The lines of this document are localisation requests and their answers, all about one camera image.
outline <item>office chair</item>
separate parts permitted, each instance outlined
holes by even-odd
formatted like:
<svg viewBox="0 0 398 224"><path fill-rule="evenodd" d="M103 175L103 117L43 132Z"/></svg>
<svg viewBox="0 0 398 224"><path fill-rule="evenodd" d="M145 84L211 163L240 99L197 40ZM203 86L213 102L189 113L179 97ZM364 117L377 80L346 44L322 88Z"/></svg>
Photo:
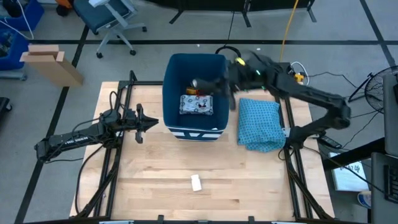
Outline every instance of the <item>office chair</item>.
<svg viewBox="0 0 398 224"><path fill-rule="evenodd" d="M147 27L143 23L129 24L126 21L137 14L131 0L76 0L73 2L73 8L94 35L97 35L102 28L109 29L97 49L98 58L103 57L101 50L108 43L111 35L122 39L130 48L131 55L136 54L132 45L123 35L123 31L141 27L143 32L147 32Z"/></svg>

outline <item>blue patterned cloth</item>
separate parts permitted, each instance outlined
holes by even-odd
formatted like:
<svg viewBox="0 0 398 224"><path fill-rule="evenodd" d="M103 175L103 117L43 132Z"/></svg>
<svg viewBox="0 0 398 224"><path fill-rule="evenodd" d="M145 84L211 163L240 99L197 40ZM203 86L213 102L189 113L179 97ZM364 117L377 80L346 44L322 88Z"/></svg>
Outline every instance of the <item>blue patterned cloth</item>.
<svg viewBox="0 0 398 224"><path fill-rule="evenodd" d="M285 145L279 123L279 104L241 98L239 101L238 144L248 150L269 152Z"/></svg>

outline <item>wooden tabletop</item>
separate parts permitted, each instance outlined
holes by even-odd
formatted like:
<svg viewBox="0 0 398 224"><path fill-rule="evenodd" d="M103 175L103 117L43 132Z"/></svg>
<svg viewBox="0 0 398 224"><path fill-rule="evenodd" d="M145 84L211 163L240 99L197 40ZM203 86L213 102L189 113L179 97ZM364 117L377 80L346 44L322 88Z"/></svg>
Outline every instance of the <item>wooden tabletop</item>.
<svg viewBox="0 0 398 224"><path fill-rule="evenodd" d="M109 94L117 82L104 82L99 93L95 118L109 109ZM264 91L236 95L256 100L274 101ZM134 131L124 134L123 152L113 204L112 219L156 220L294 220L292 199L284 161L278 151L247 151L237 145L238 111L230 111L228 127L215 142L181 141L165 127L162 116L162 86L133 86L130 107L141 103L147 116L159 124L143 134L144 143L134 140ZM308 104L291 99L295 124L312 121ZM316 140L305 146L318 150ZM87 158L98 146L88 146ZM78 196L80 210L98 188L104 159L103 149L86 164ZM320 156L301 150L309 191L325 211L334 217ZM198 174L202 190L192 191L190 176ZM297 187L301 216L305 217L302 194ZM105 203L101 214L104 214Z"/></svg>

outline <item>blue container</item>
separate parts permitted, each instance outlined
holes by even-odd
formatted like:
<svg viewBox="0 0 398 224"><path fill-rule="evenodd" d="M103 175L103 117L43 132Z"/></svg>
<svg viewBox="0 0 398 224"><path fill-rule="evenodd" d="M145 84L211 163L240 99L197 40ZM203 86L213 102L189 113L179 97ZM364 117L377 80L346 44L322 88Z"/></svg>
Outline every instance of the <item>blue container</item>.
<svg viewBox="0 0 398 224"><path fill-rule="evenodd" d="M24 12L26 20L33 31L39 23L40 18L43 16L44 9L37 0L30 0L24 9ZM29 31L23 15L18 18L0 17L0 19L17 30ZM0 23L0 29L9 29L9 27Z"/></svg>
<svg viewBox="0 0 398 224"><path fill-rule="evenodd" d="M212 81L222 77L226 59L217 54L175 54L167 65L163 82L163 117L166 127L178 139L215 141L228 123L229 101L213 96L213 115L180 114L180 97L195 78Z"/></svg>
<svg viewBox="0 0 398 224"><path fill-rule="evenodd" d="M8 51L8 55L6 57L0 57L0 70L3 71L22 68L24 63L19 62L19 59L23 52L28 51L28 41L12 29L2 29L0 30L0 35L5 32L12 33L14 38Z"/></svg>

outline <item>fan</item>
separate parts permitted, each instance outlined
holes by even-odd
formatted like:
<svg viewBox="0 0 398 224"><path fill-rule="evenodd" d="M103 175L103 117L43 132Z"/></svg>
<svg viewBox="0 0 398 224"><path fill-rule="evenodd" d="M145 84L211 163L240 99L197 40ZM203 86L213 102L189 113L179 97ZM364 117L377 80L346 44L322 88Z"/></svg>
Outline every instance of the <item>fan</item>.
<svg viewBox="0 0 398 224"><path fill-rule="evenodd" d="M384 104L383 104L383 77L386 75L395 75L398 76L398 66L393 66L383 71L373 75L370 73L368 78L355 90L355 92L349 97L348 101L354 101L362 97L358 97L353 99L353 96L366 84L364 97L366 101L380 113L384 113Z"/></svg>

